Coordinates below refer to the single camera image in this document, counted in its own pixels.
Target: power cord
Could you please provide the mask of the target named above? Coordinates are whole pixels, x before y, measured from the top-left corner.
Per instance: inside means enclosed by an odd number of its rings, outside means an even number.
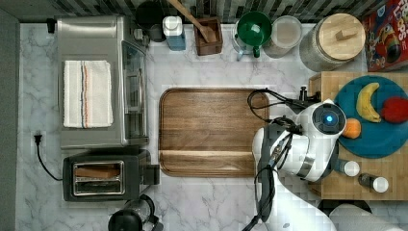
[[[258,207],[258,211],[257,211],[257,215],[254,216],[254,218],[245,226],[245,228],[242,231],[249,231],[251,230],[257,223],[258,220],[261,218],[262,213],[264,212],[265,209],[267,209],[268,207],[272,206],[273,203],[273,198],[275,197],[275,179],[273,177],[273,172],[275,171],[276,173],[278,173],[275,169],[275,167],[277,166],[277,164],[279,163],[280,159],[282,158],[283,155],[285,155],[281,165],[278,167],[278,169],[280,169],[282,167],[282,165],[284,165],[286,158],[288,157],[288,152],[291,149],[291,143],[292,143],[292,139],[293,139],[293,133],[288,134],[284,139],[282,139],[279,144],[275,147],[275,149],[280,149],[283,145],[283,143],[285,142],[285,140],[288,140],[284,146],[284,148],[282,149],[282,151],[279,152],[278,156],[276,157],[275,161],[272,161],[272,163],[269,163],[266,167],[263,167],[261,170],[258,171],[258,173],[255,176],[254,179],[254,187],[255,187],[255,201],[258,203],[258,191],[257,191],[257,187],[256,187],[256,182],[257,179],[259,177],[259,175],[264,171],[267,170],[268,171],[268,183],[269,183],[269,192],[268,192],[268,196],[266,198],[266,200],[264,201],[264,203],[261,206],[257,206]]]
[[[265,106],[260,106],[260,107],[255,107],[252,103],[252,99],[255,95],[260,94],[260,93],[268,93],[270,95],[272,95],[273,97],[275,97],[276,99],[280,100],[280,102],[277,103],[272,103],[272,104],[268,104]],[[268,108],[271,106],[275,106],[278,104],[286,104],[288,107],[290,107],[294,112],[299,112],[303,109],[306,109],[307,107],[309,107],[310,105],[314,104],[315,102],[312,101],[303,101],[303,100],[297,100],[297,99],[290,99],[287,98],[285,96],[283,96],[282,94],[279,94],[273,90],[269,90],[269,89],[260,89],[260,90],[254,90],[253,92],[251,92],[247,99],[246,102],[248,103],[249,109],[251,110],[251,112],[258,117],[259,119],[263,120],[266,123],[271,123],[272,119],[269,118],[264,118],[261,117],[260,115],[256,114],[254,110],[258,110],[258,109],[264,109],[264,108]]]
[[[63,179],[59,179],[55,177],[53,174],[51,174],[51,172],[48,170],[48,168],[45,166],[44,162],[42,161],[41,157],[39,156],[39,144],[41,143],[41,137],[42,137],[41,134],[34,135],[34,139],[36,140],[36,145],[37,145],[37,156],[38,156],[39,163],[42,165],[42,167],[48,173],[48,175],[51,176],[54,180],[62,181]]]
[[[259,93],[268,93],[274,96],[275,98],[277,98],[278,100],[280,100],[280,102],[268,104],[266,106],[255,107],[252,103],[252,99],[256,94],[259,94]],[[298,134],[298,135],[302,134],[302,126],[296,125],[291,119],[286,118],[285,116],[277,117],[275,119],[264,118],[256,114],[254,110],[264,109],[264,108],[271,107],[271,106],[278,105],[278,104],[286,104],[294,110],[299,110],[299,109],[305,109],[311,104],[311,102],[287,98],[269,89],[254,90],[248,95],[247,103],[248,103],[249,109],[256,117],[258,117],[259,119],[263,120],[266,123],[276,123],[284,127],[289,132],[289,134],[284,139],[282,139],[279,142],[279,144],[275,147],[275,149],[273,150],[272,155],[277,155],[277,156],[271,157],[271,161],[269,162],[269,164],[266,167],[263,167],[261,170],[259,170],[255,176],[254,187],[255,187],[255,201],[257,203],[257,215],[254,216],[254,218],[245,226],[245,228],[242,231],[251,230],[258,223],[264,210],[272,206],[273,198],[275,197],[275,179],[273,177],[273,172],[275,171],[276,173],[278,173],[275,167],[277,166],[277,164],[279,163],[279,161],[281,160],[283,156],[284,156],[284,159],[281,165],[277,169],[281,169],[282,166],[285,164],[286,159],[288,157],[289,150],[292,148],[293,134]],[[265,199],[264,203],[262,205],[258,205],[259,200],[258,200],[256,182],[257,182],[257,179],[259,178],[259,175],[264,170],[268,171],[269,192],[268,192],[267,198]]]

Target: wooden spoon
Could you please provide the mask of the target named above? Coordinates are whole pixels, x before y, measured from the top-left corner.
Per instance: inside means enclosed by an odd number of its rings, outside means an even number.
[[[177,11],[184,15],[194,26],[198,28],[201,35],[206,42],[215,42],[217,41],[216,32],[211,27],[201,25],[195,17],[183,6],[178,0],[167,0]]]

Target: cereal box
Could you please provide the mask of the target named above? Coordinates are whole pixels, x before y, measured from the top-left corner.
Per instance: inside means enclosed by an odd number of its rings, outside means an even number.
[[[389,0],[365,18],[369,71],[391,70],[408,64],[408,0]]]

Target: jar lid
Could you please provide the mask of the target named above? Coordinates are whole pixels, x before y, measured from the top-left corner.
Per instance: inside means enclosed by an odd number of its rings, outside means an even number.
[[[336,13],[324,18],[319,28],[319,44],[333,59],[346,61],[356,57],[365,41],[363,25],[347,13]]]
[[[179,36],[183,32],[183,23],[179,16],[167,16],[163,19],[165,36]]]
[[[385,192],[388,186],[388,180],[384,177],[377,177],[374,182],[372,182],[372,187],[379,193]]]
[[[360,172],[357,162],[349,161],[344,165],[344,173],[347,176],[356,176]]]

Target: banana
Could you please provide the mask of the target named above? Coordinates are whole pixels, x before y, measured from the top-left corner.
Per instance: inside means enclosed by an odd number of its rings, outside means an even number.
[[[371,105],[372,94],[380,87],[378,83],[365,85],[359,92],[357,98],[357,113],[370,122],[380,122],[381,117]]]

